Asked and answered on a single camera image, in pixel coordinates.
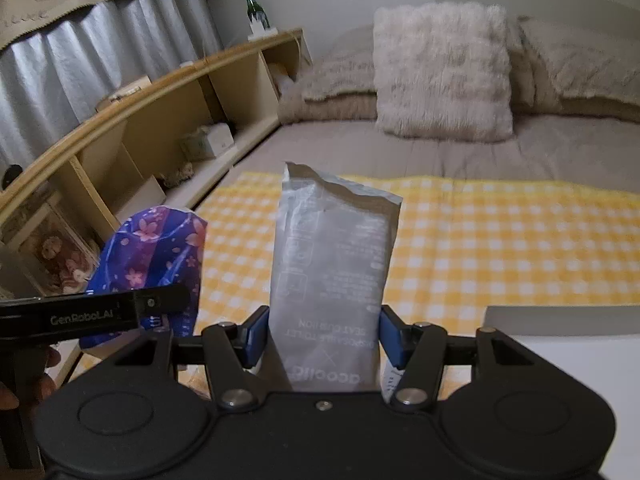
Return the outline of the person's left hand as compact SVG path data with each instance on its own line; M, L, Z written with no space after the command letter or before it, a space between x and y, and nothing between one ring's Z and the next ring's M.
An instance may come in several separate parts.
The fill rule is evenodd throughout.
M47 369L60 361L60 352L52 347L4 350L1 353L2 411L15 410L23 401L31 408L46 400L56 390Z

